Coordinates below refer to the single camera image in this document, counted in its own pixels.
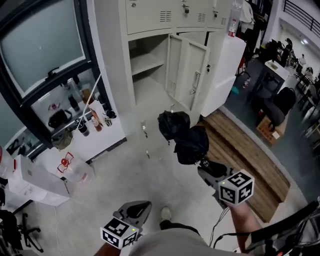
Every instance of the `black window frame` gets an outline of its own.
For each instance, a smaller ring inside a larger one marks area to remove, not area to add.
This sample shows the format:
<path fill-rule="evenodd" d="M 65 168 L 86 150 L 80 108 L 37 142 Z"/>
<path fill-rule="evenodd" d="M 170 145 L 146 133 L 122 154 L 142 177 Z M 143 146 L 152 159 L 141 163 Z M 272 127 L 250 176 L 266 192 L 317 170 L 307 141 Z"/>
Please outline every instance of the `black window frame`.
<path fill-rule="evenodd" d="M 0 40 L 7 32 L 18 25 L 19 22 L 27 18 L 30 11 L 41 10 L 46 6 L 59 1 L 61 0 L 26 0 L 0 21 Z M 73 2 L 76 24 L 85 55 L 84 60 L 63 69 L 54 76 L 46 79 L 46 81 L 22 98 L 10 78 L 2 56 L 0 56 L 0 93 L 15 115 L 40 141 L 40 143 L 34 145 L 32 150 L 32 152 L 37 152 L 36 155 L 43 152 L 46 148 L 51 149 L 53 147 L 53 135 L 57 135 L 57 130 L 61 130 L 63 126 L 66 126 L 66 124 L 51 132 L 32 109 L 32 104 L 45 94 L 60 86 L 64 81 L 86 70 L 91 69 L 95 80 L 97 80 L 100 75 L 100 69 L 90 30 L 86 0 L 73 0 Z M 111 110 L 112 108 L 102 79 L 99 79 L 97 89 L 104 109 Z M 32 158 L 35 158 L 36 156 L 34 153 L 29 153 L 29 155 L 32 156 Z"/>

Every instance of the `locker shelf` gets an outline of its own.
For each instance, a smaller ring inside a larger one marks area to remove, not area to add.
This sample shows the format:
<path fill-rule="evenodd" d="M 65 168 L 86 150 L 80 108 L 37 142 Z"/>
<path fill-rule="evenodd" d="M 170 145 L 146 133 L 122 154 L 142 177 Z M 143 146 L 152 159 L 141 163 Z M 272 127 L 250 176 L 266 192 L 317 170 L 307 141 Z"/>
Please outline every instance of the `locker shelf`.
<path fill-rule="evenodd" d="M 151 53 L 134 57 L 130 60 L 132 75 L 137 75 L 141 72 L 162 66 L 165 62 Z"/>
<path fill-rule="evenodd" d="M 133 83 L 135 102 L 137 106 L 161 104 L 168 98 L 164 87 L 150 76 L 144 77 Z"/>

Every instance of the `folded black umbrella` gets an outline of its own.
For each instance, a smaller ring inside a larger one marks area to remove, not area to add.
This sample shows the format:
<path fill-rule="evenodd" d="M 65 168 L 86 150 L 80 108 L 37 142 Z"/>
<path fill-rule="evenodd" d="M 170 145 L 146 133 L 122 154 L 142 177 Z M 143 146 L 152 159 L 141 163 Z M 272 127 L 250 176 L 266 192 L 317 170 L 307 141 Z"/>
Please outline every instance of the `folded black umbrella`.
<path fill-rule="evenodd" d="M 158 117 L 159 130 L 167 141 L 181 136 L 190 129 L 190 117 L 185 112 L 164 111 Z"/>
<path fill-rule="evenodd" d="M 209 138 L 206 129 L 195 126 L 181 136 L 174 138 L 174 152 L 182 165 L 193 165 L 205 157 L 209 150 Z"/>

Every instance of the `cardboard box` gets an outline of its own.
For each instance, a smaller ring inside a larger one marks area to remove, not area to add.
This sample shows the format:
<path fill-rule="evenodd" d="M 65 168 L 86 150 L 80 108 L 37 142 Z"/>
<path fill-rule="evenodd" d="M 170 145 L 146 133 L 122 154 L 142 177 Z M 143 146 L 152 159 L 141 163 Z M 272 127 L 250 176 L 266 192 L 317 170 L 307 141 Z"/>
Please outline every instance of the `cardboard box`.
<path fill-rule="evenodd" d="M 274 131 L 270 131 L 272 129 L 272 126 L 269 127 L 270 123 L 271 121 L 269 117 L 265 116 L 256 129 L 263 135 L 263 137 L 265 137 L 265 139 L 271 145 L 274 145 L 285 134 L 288 123 L 288 115 L 286 115 L 282 124 L 275 127 Z"/>

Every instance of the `railing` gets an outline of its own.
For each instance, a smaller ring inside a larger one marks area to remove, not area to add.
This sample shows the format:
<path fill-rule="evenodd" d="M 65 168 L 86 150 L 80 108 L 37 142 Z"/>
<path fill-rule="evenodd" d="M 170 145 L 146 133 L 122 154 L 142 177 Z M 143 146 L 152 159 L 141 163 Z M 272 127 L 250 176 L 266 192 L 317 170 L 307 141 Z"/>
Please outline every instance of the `railing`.
<path fill-rule="evenodd" d="M 283 11 L 296 18 L 320 38 L 320 23 L 293 2 L 284 1 Z"/>

